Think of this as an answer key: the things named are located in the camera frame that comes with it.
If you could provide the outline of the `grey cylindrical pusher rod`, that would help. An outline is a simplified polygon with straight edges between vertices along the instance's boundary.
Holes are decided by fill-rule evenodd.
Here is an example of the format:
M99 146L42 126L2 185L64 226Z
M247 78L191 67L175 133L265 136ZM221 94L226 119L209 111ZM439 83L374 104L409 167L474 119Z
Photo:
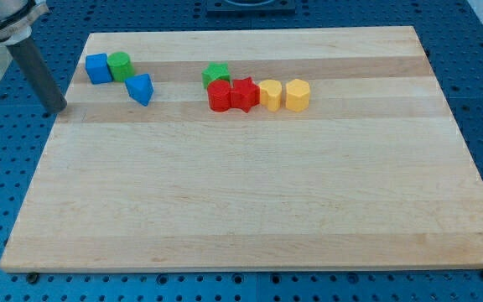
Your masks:
M25 78L31 85L45 111L56 114L63 111L67 101L36 43L31 37L7 46Z

